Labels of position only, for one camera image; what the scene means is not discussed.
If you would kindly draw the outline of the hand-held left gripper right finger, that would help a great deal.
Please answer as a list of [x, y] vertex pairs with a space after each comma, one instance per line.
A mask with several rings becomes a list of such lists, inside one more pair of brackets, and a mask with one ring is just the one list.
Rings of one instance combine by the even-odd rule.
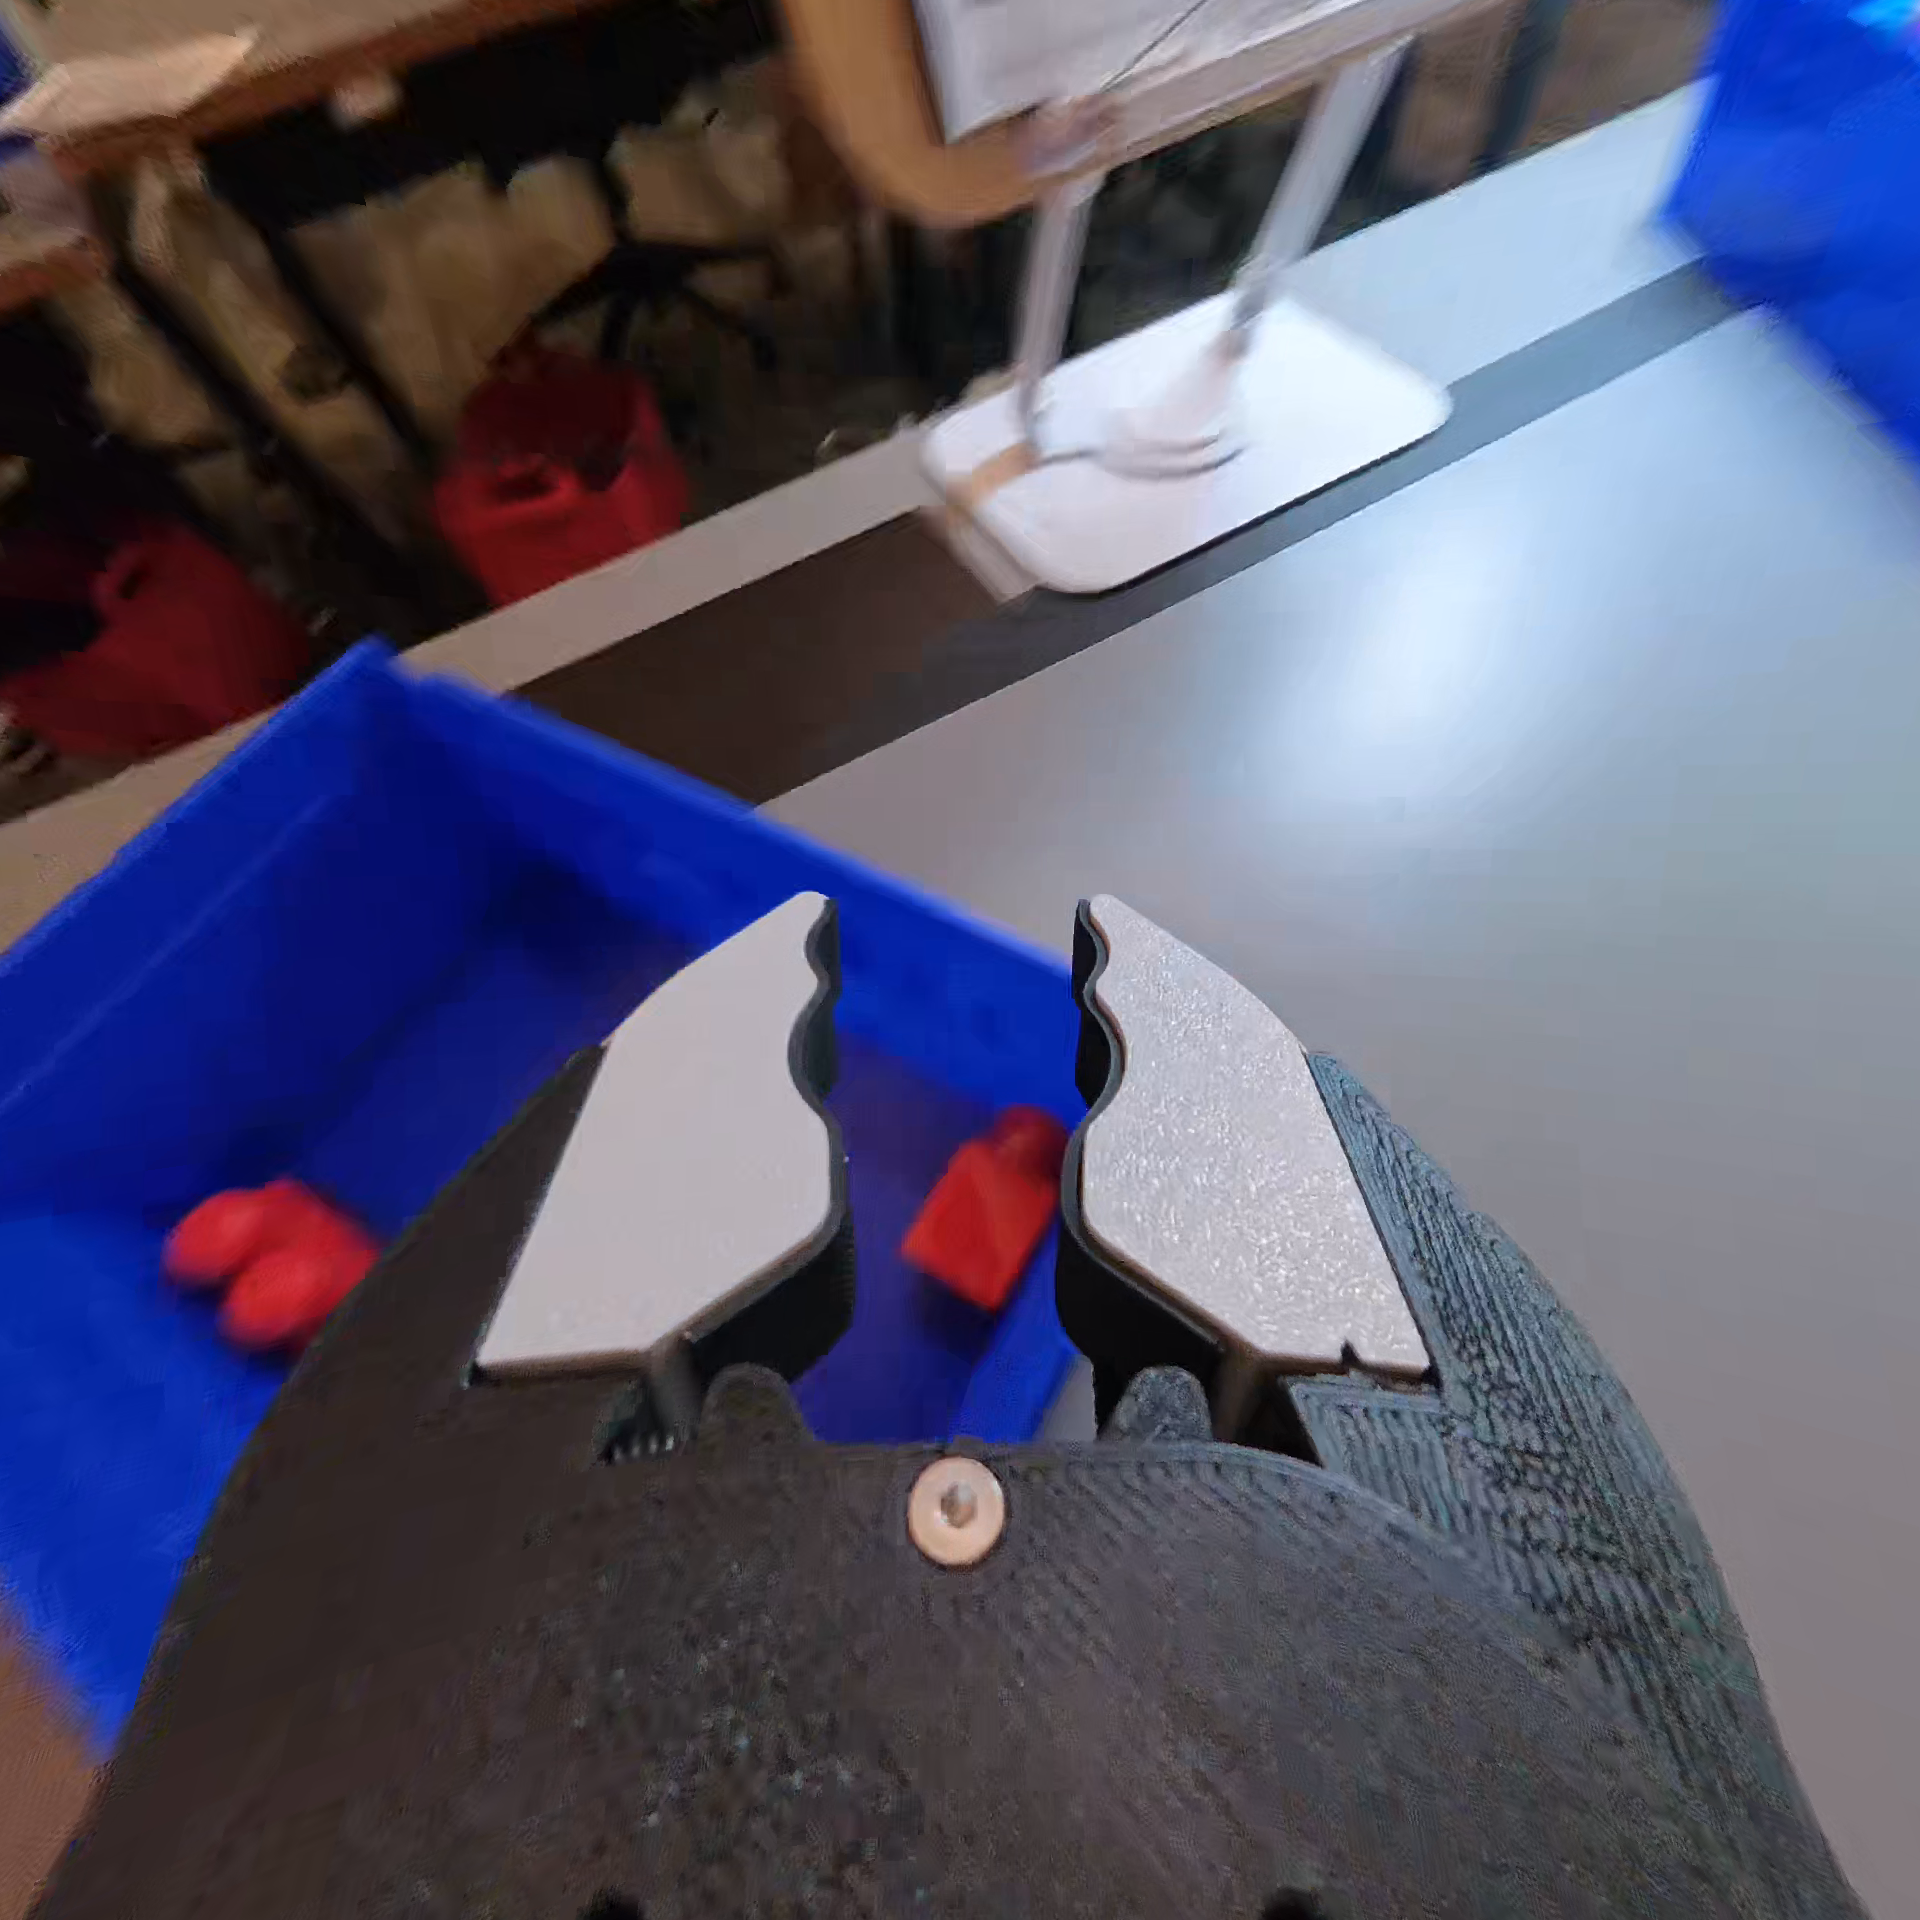
[[1072, 925], [1074, 1082], [1059, 1316], [1095, 1429], [1153, 1372], [1208, 1434], [1293, 1434], [1293, 1388], [1416, 1391], [1433, 1358], [1306, 1044], [1237, 975], [1115, 895]]

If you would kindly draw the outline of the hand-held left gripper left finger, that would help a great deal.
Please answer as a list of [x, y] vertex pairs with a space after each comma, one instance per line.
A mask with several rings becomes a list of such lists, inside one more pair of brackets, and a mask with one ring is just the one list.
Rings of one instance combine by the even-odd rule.
[[627, 1378], [689, 1433], [733, 1364], [800, 1380], [850, 1330], [849, 1148], [831, 1111], [836, 904], [793, 894], [599, 1046], [474, 1367]]

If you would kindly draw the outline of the red two-stud mega block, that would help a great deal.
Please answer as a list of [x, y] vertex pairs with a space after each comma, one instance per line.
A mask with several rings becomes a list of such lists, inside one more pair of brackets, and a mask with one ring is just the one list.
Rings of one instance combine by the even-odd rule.
[[224, 1188], [167, 1231], [160, 1273], [215, 1301], [241, 1353], [299, 1353], [383, 1258], [380, 1239], [299, 1178]]

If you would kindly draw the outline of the blue plastic bin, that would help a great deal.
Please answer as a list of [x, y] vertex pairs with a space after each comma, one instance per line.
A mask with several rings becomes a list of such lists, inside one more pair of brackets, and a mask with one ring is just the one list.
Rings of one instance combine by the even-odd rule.
[[160, 1246], [298, 1177], [396, 1240], [565, 1060], [793, 894], [839, 904], [857, 1296], [800, 1383], [835, 1441], [1041, 1434], [1050, 1240], [1002, 1313], [899, 1258], [949, 1156], [1067, 1118], [1065, 959], [562, 719], [355, 648], [4, 956], [2, 1562], [113, 1751], [285, 1364]]
[[1919, 454], [1919, 4], [1720, 4], [1667, 216]]

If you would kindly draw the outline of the red plastic jerrycan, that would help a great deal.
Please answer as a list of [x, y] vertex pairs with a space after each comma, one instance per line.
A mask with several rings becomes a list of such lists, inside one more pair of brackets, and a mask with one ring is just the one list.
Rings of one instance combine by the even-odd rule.
[[295, 693], [314, 655], [303, 618], [185, 520], [4, 536], [2, 706], [63, 757], [218, 734]]
[[689, 506], [649, 378], [536, 335], [472, 390], [434, 485], [440, 532], [491, 608], [673, 536]]

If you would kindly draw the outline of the white document stand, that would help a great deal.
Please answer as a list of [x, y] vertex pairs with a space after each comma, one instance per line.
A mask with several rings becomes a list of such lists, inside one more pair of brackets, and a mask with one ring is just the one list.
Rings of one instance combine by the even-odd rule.
[[1067, 319], [1109, 169], [1074, 157], [1042, 184], [1012, 372], [920, 431], [931, 506], [980, 583], [1115, 591], [1449, 420], [1448, 385], [1290, 289], [1405, 48], [1348, 56], [1314, 88], [1227, 292], [1077, 357]]

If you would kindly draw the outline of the instruction sheet on white stand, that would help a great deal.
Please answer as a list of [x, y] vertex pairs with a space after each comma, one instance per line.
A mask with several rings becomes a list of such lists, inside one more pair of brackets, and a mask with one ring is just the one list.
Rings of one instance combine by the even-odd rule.
[[883, 210], [954, 231], [1032, 208], [1037, 180], [1018, 127], [945, 140], [909, 2], [779, 2], [775, 9], [816, 127]]

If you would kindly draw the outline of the printed instruction sheet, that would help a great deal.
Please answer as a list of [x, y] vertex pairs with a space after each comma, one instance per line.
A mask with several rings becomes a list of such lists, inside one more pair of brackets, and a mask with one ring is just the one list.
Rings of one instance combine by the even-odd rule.
[[1153, 152], [1401, 48], [1477, 2], [921, 2], [949, 141], [1029, 120], [1048, 165]]

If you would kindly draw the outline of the long grey table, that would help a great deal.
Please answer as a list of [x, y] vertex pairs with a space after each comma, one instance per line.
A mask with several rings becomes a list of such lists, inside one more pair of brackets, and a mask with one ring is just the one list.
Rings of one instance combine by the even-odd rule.
[[625, 216], [611, 149], [759, 45], [754, 4], [25, 4], [39, 74], [4, 104], [80, 180], [185, 152], [241, 213], [285, 292], [343, 332], [298, 231], [476, 162], [505, 186], [588, 166]]

